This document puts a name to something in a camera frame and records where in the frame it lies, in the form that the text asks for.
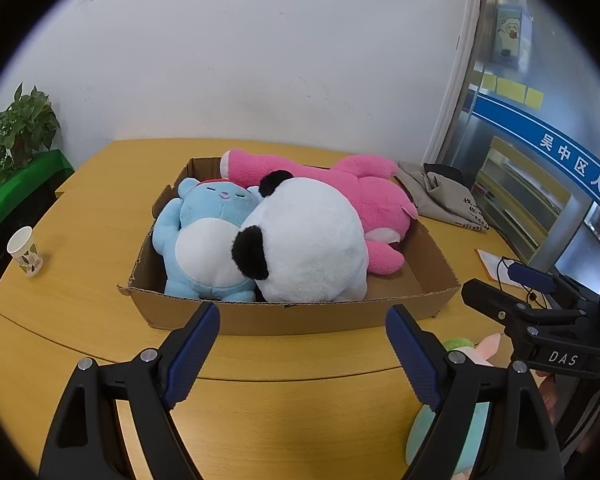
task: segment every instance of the screw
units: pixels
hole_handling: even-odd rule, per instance
[[[449,352],[449,360],[455,365],[461,365],[464,363],[465,359],[466,356],[458,350],[452,350]]]
[[[142,350],[142,353],[140,354],[140,358],[145,363],[150,363],[157,357],[158,351],[155,348],[147,348],[146,350]]]
[[[88,370],[89,368],[91,368],[92,364],[93,359],[91,359],[90,357],[83,357],[78,361],[78,368],[80,368],[80,370]]]
[[[526,372],[526,365],[522,361],[513,361],[511,368],[513,368],[519,374],[523,374]]]

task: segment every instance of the green tablecloth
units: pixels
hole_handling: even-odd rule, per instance
[[[16,206],[61,170],[73,171],[60,150],[37,153],[28,168],[18,171],[0,186],[0,223]]]

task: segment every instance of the white plush belly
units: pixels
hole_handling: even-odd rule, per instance
[[[389,227],[379,227],[378,229],[373,229],[372,231],[365,233],[365,240],[392,244],[400,241],[400,233]]]
[[[219,218],[201,218],[176,240],[176,262],[192,280],[208,286],[234,286],[245,280],[231,258],[240,228]]]

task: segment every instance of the blue gripper pad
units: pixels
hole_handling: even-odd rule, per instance
[[[418,400],[428,404],[434,412],[437,411],[442,404],[442,396],[438,389],[436,367],[394,306],[387,311],[384,326],[386,335]]]
[[[172,410],[189,395],[220,330],[220,311],[213,303],[198,321],[171,362],[162,400]]]

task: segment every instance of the paper cup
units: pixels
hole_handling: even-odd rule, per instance
[[[42,254],[33,239],[33,229],[29,226],[14,232],[7,243],[7,252],[29,277],[35,276],[42,268]]]

